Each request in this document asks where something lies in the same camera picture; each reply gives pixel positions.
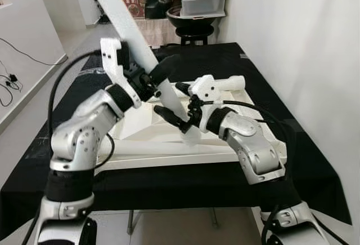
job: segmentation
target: black stool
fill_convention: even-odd
[[[208,36],[214,33],[214,28],[211,25],[179,27],[175,32],[181,37],[181,46],[185,46],[187,41],[190,41],[190,45],[195,45],[195,41],[208,45]]]

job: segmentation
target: table leg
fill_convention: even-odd
[[[126,231],[128,235],[133,233],[133,218],[134,218],[134,211],[129,210],[129,220],[128,220],[128,230]]]
[[[218,219],[216,218],[215,208],[210,207],[209,212],[210,212],[210,217],[211,217],[211,222],[213,224],[213,228],[218,229],[219,223],[218,223]]]

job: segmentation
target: black cloth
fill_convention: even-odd
[[[165,47],[159,57],[181,54],[184,62],[172,82],[192,81],[204,74],[216,79],[244,75],[253,102],[278,119],[296,124],[274,90],[254,64],[241,58],[236,43],[194,47]],[[69,119],[76,107],[110,81],[99,58],[91,57],[54,112],[55,126]],[[282,139],[276,127],[274,134]],[[297,126],[294,184],[311,208],[351,223],[340,179],[310,137]],[[0,195],[0,239],[31,219],[39,205],[48,174],[48,139],[43,126],[16,165]],[[257,193],[246,182],[239,163],[193,164],[124,169],[100,173],[94,185],[94,210],[136,210],[187,207],[256,206]]]

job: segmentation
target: floor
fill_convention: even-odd
[[[70,60],[80,54],[99,48],[101,37],[115,36],[116,32],[111,25],[98,25],[94,29],[88,29],[77,34],[59,34]],[[83,64],[84,62],[73,68],[63,79],[56,96],[56,104],[71,85],[74,76]],[[59,71],[0,135],[0,156],[2,160],[0,187],[45,122],[48,97]],[[97,244],[257,245],[260,244],[259,233],[252,216],[248,212],[249,210],[244,208],[219,208],[216,213],[220,228],[213,229],[207,209],[137,211],[134,216],[136,227],[131,237],[126,233],[127,211],[96,212],[92,213],[91,216],[98,223]],[[30,221],[7,239],[1,241],[0,245],[20,244],[29,225]]]

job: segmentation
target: clear plastic box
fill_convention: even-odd
[[[181,0],[181,17],[225,16],[225,0]]]

